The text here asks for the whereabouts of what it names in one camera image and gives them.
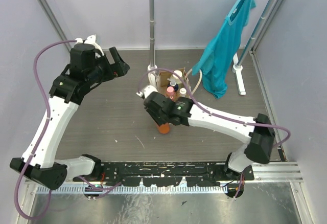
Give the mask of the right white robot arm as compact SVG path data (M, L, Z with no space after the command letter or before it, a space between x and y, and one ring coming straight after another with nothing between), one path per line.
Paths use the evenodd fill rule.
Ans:
M224 165L224 174L230 180L236 180L253 163L270 162L275 133L266 115L258 114L255 118L237 116L190 98L173 101L156 91L144 95L144 106L157 125L201 127L241 141L242 146L228 155Z

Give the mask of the orange bottle blue cap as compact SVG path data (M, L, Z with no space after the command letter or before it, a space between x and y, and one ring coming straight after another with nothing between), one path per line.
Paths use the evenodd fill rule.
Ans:
M161 134L163 134L163 135L168 134L169 131L170 131L169 123L165 123L165 124L162 124L162 125L158 125L157 128L158 128L158 131L159 131Z

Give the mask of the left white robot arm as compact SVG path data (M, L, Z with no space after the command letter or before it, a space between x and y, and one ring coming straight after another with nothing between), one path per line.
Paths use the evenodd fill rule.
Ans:
M67 125L84 97L103 82L125 76L129 71L130 66L116 47L109 51L113 63L93 43L78 43L71 49L69 64L53 81L37 133L23 155L11 160L11 169L50 190L78 176L86 176L90 181L101 178L101 160L95 156L83 154L68 160L55 160L55 156Z

